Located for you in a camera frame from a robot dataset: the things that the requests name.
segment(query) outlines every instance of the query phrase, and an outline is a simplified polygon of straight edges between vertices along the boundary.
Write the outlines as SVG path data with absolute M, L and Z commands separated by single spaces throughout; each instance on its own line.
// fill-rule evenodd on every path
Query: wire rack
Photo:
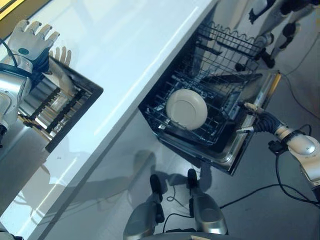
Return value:
M 194 39 L 170 76 L 160 78 L 160 84 L 148 97 L 143 112 L 157 134 L 166 132 L 212 145 L 226 124 L 237 116 L 237 102 L 243 88 L 259 77 L 255 74 L 259 65 L 253 58 L 261 49 L 254 45 L 254 38 L 214 22 L 200 25 Z M 207 119 L 195 130 L 185 129 L 166 115 L 167 100 L 179 89 L 197 92 L 207 105 Z

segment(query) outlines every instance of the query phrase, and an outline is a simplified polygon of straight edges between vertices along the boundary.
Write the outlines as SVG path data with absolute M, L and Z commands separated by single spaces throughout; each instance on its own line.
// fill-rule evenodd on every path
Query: plate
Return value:
M 205 100 L 195 91 L 180 89 L 172 93 L 166 102 L 166 115 L 182 129 L 195 130 L 207 119 Z

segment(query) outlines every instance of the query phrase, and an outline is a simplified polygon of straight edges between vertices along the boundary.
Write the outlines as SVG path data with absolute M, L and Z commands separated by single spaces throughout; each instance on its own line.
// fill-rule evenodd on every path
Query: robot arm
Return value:
M 14 28 L 7 48 L 8 54 L 0 61 L 0 142 L 18 117 L 18 109 L 30 90 L 43 78 L 49 69 L 49 49 L 59 36 L 45 25 L 35 34 L 41 23 L 29 24 L 21 20 Z
M 255 125 L 237 130 L 237 133 L 269 132 L 275 135 L 282 144 L 287 145 L 289 152 L 297 159 L 302 171 L 320 201 L 320 143 L 299 130 L 293 130 L 264 109 L 245 102 L 241 105 L 251 114 L 258 117 Z

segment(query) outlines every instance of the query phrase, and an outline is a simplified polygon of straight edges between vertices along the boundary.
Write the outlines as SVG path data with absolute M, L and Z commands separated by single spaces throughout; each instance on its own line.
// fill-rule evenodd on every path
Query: dishwasher door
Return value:
M 236 129 L 255 120 L 238 102 L 265 108 L 281 77 L 259 69 L 254 58 L 261 50 L 254 38 L 203 22 L 139 105 L 158 139 L 196 166 L 204 161 L 232 175 L 252 137 Z M 207 119 L 195 130 L 166 114 L 168 98 L 180 89 L 197 92 L 207 105 Z

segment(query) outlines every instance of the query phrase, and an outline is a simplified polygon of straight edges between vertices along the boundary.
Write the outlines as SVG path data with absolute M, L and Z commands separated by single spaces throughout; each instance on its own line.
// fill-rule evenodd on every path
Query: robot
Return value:
M 28 25 L 27 20 L 19 21 L 8 44 L 0 39 L 7 49 L 7 55 L 0 61 L 0 144 L 16 122 L 20 104 L 44 77 L 69 95 L 74 94 L 71 79 L 49 57 L 49 50 L 60 34 L 55 31 L 45 39 L 52 26 L 46 24 L 36 33 L 42 24 L 35 21 Z
M 270 9 L 275 0 L 257 0 L 249 14 L 251 23 Z M 262 51 L 255 57 L 262 58 L 267 66 L 275 65 L 275 58 L 283 51 L 299 32 L 298 21 L 310 14 L 319 5 L 318 0 L 278 0 L 263 23 L 255 45 Z M 282 34 L 276 40 L 271 54 L 266 47 L 274 41 L 271 31 L 288 15 L 291 15 Z M 7 56 L 0 62 L 0 142 L 10 126 L 17 120 L 19 105 L 24 101 L 30 90 L 43 78 L 50 66 L 49 50 L 59 36 L 54 32 L 45 40 L 51 26 L 45 25 L 37 34 L 40 22 L 33 22 L 28 28 L 28 21 L 22 20 L 14 28 L 7 48 Z M 271 113 L 249 102 L 241 103 L 249 114 L 255 115 L 257 121 L 253 126 L 238 129 L 238 134 L 269 132 L 278 138 L 278 150 L 288 150 L 299 161 L 301 169 L 320 204 L 320 143 L 311 136 L 304 135 L 299 130 L 289 128 Z M 277 145 L 271 146 L 277 153 Z M 170 231 L 153 235 L 155 226 L 165 220 L 161 206 L 162 192 L 160 181 L 156 175 L 150 177 L 152 195 L 149 199 L 135 208 L 123 232 L 123 240 L 161 240 L 161 239 L 226 239 L 235 240 L 228 236 L 225 218 L 214 199 L 202 192 L 198 186 L 196 173 L 188 171 L 188 188 L 190 190 L 190 216 L 194 218 L 197 229 L 187 231 Z M 0 240 L 21 240 L 4 229 L 0 229 Z

